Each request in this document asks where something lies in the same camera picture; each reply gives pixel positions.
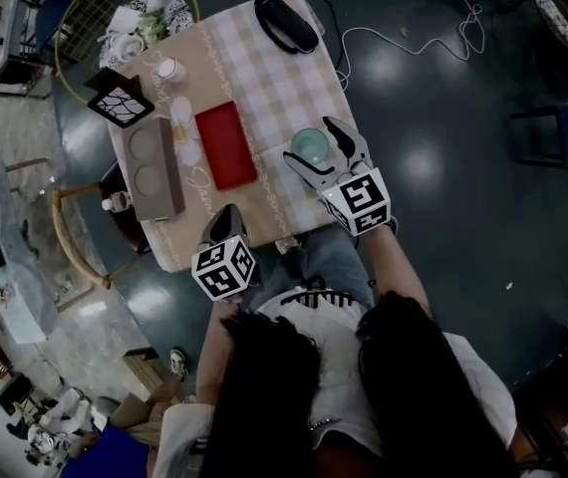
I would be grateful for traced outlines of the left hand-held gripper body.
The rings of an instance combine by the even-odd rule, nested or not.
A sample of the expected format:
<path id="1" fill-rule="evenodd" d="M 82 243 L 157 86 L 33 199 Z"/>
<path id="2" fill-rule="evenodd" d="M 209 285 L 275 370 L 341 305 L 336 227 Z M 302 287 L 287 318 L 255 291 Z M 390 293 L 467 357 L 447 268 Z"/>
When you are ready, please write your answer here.
<path id="1" fill-rule="evenodd" d="M 211 301 L 246 290 L 256 261 L 239 236 L 232 236 L 191 257 L 191 276 Z"/>

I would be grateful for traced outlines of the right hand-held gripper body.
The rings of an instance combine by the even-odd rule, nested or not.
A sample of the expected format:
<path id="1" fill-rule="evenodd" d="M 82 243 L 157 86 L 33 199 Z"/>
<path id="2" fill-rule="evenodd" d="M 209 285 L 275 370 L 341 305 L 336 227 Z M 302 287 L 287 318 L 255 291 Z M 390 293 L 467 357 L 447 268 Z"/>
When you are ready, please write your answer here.
<path id="1" fill-rule="evenodd" d="M 391 198 L 380 171 L 361 155 L 347 169 L 326 162 L 320 198 L 352 236 L 360 236 L 391 221 Z"/>

